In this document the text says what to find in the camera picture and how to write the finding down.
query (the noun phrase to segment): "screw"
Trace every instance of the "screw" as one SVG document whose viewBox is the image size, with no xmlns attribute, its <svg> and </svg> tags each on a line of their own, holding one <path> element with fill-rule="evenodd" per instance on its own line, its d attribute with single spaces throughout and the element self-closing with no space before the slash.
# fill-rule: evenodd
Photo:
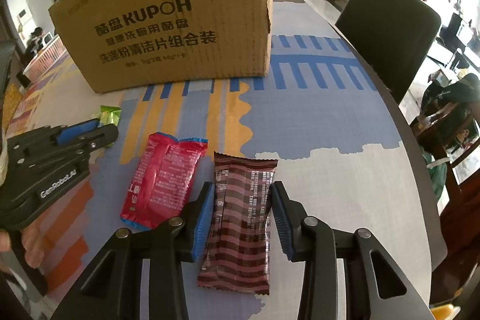
<svg viewBox="0 0 480 320">
<path fill-rule="evenodd" d="M 305 219 L 303 221 L 308 226 L 316 226 L 318 224 L 318 220 L 315 217 L 312 217 L 312 216 L 305 217 Z"/>
<path fill-rule="evenodd" d="M 127 238 L 129 234 L 130 231 L 127 228 L 119 228 L 115 232 L 115 236 L 117 236 L 119 239 Z"/>
<path fill-rule="evenodd" d="M 171 219 L 169 219 L 169 224 L 171 226 L 180 226 L 183 224 L 183 220 L 181 217 L 172 217 Z"/>
<path fill-rule="evenodd" d="M 360 228 L 357 232 L 358 236 L 364 239 L 368 239 L 371 236 L 371 232 L 367 228 Z"/>
</svg>

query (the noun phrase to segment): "floor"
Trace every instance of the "floor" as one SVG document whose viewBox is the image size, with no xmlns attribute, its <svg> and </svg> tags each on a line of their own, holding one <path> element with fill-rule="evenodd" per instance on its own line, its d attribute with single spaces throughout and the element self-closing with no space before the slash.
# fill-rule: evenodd
<svg viewBox="0 0 480 320">
<path fill-rule="evenodd" d="M 335 22 L 337 22 L 337 19 L 340 16 L 340 11 L 338 11 L 331 3 L 327 2 L 326 0 L 309 1 L 313 3 L 316 11 L 330 24 L 334 25 Z M 429 75 L 436 72 L 440 68 L 441 67 L 439 65 L 437 65 L 433 60 L 428 57 L 424 60 L 421 67 L 419 68 L 417 75 L 415 76 L 409 90 L 407 91 L 405 97 L 399 105 L 399 108 L 408 123 L 410 123 L 420 113 L 422 96 L 427 86 L 429 85 Z M 449 79 L 456 78 L 455 73 L 453 73 L 452 71 L 446 70 L 445 72 L 447 73 Z M 457 155 L 460 155 L 461 152 L 462 151 L 459 151 L 454 156 L 452 156 L 452 160 L 454 160 Z M 457 181 L 461 183 L 478 169 L 480 169 L 480 148 L 477 148 L 474 153 L 472 153 L 461 164 L 459 164 L 454 169 L 454 173 L 457 177 Z M 439 213 L 443 210 L 447 203 L 448 194 L 444 189 L 442 197 L 437 204 Z"/>
<path fill-rule="evenodd" d="M 348 0 L 335 0 L 335 4 L 340 6 L 340 8 L 343 10 L 345 6 L 347 5 Z"/>
</svg>

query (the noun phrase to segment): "table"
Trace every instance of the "table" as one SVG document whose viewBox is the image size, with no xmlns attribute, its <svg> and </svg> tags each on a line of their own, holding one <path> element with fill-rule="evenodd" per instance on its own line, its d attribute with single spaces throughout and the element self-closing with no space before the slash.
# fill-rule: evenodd
<svg viewBox="0 0 480 320">
<path fill-rule="evenodd" d="M 312 7 L 306 0 L 274 2 L 271 68 L 265 78 L 165 83 L 100 95 L 65 55 L 28 90 L 9 136 L 86 120 L 100 104 L 122 108 L 118 140 L 92 157 L 90 178 L 41 217 L 47 243 L 42 267 L 51 303 L 64 296 L 97 250 L 124 226 L 119 213 L 127 187 L 155 131 L 209 140 L 192 198 L 203 181 L 213 179 L 213 151 L 278 158 L 274 178 L 284 182 L 292 199 L 333 228 L 371 229 L 428 302 L 430 251 L 437 245 L 441 252 L 442 244 L 418 146 L 411 143 L 413 135 L 385 86 L 374 73 L 367 74 L 368 66 Z M 190 318 L 296 318 L 303 264 L 287 261 L 274 225 L 271 238 L 268 297 L 198 288 L 200 264 L 183 264 Z M 143 271 L 147 276 L 147 263 Z M 341 319 L 345 293 L 341 279 L 339 284 Z M 141 318 L 148 318 L 145 300 Z"/>
<path fill-rule="evenodd" d="M 468 47 L 465 48 L 465 52 L 463 54 L 475 71 L 478 72 L 480 70 L 480 58 Z"/>
</svg>

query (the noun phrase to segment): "cardboard box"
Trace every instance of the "cardboard box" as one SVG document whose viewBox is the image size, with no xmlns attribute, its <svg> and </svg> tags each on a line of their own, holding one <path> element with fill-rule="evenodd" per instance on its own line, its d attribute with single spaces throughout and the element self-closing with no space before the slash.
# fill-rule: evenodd
<svg viewBox="0 0 480 320">
<path fill-rule="evenodd" d="M 58 0 L 49 11 L 95 92 L 268 71 L 272 0 Z"/>
</svg>

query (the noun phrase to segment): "green snack package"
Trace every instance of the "green snack package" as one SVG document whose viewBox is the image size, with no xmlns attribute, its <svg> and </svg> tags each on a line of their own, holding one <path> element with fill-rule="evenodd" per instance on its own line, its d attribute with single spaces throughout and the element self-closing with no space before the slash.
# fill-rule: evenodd
<svg viewBox="0 0 480 320">
<path fill-rule="evenodd" d="M 100 105 L 100 115 L 98 116 L 100 123 L 98 127 L 103 127 L 107 124 L 113 124 L 116 127 L 119 125 L 120 113 L 122 110 L 116 106 Z"/>
</svg>

